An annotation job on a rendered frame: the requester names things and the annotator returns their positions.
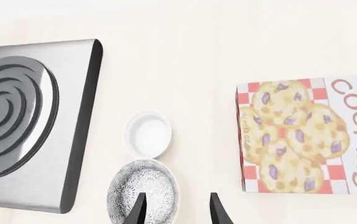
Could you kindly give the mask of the printed cookies box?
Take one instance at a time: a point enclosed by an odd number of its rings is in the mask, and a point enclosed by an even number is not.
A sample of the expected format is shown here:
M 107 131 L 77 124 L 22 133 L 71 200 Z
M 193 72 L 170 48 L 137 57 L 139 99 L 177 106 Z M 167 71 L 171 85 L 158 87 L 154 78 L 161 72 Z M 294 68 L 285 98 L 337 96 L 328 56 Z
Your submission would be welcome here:
M 357 194 L 357 75 L 237 85 L 242 190 Z

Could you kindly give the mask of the white ramekin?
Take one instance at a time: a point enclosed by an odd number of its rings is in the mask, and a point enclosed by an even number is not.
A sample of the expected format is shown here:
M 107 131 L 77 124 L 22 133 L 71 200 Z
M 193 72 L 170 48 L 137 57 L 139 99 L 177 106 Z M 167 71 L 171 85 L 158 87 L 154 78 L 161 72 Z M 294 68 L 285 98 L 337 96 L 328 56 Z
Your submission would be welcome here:
M 135 158 L 156 159 L 168 151 L 172 135 L 171 124 L 162 113 L 145 110 L 126 123 L 123 142 Z

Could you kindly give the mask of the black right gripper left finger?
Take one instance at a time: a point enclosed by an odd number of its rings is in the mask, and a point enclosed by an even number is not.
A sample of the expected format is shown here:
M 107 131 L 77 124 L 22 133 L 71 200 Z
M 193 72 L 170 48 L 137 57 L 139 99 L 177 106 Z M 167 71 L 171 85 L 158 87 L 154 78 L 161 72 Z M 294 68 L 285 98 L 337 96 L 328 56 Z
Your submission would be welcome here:
M 144 224 L 146 218 L 146 194 L 141 192 L 123 224 Z

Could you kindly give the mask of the black white patterned bowl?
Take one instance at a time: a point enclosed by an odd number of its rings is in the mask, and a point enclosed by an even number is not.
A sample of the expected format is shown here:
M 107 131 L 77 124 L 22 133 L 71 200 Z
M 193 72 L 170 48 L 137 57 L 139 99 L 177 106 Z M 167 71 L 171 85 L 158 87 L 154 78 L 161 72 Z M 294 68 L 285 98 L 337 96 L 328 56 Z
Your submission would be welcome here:
M 179 208 L 174 175 L 156 160 L 135 160 L 123 166 L 110 182 L 107 210 L 112 224 L 123 224 L 140 193 L 146 194 L 144 224 L 173 224 Z

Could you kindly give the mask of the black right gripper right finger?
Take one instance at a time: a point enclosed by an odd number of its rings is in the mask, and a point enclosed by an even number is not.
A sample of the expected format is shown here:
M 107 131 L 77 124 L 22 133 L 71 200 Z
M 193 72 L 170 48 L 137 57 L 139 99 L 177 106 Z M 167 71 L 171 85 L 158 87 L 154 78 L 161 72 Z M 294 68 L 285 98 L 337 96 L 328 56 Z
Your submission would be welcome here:
M 210 195 L 209 209 L 212 224 L 234 224 L 225 211 L 218 194 L 215 192 L 212 192 Z

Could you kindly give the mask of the flat stove plate with rings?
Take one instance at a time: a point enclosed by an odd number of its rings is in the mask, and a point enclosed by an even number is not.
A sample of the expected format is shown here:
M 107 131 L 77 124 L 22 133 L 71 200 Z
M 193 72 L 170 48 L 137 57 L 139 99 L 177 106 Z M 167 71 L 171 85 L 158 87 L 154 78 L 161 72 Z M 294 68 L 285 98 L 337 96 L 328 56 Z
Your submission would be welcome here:
M 103 46 L 0 46 L 0 207 L 65 214 L 75 202 Z

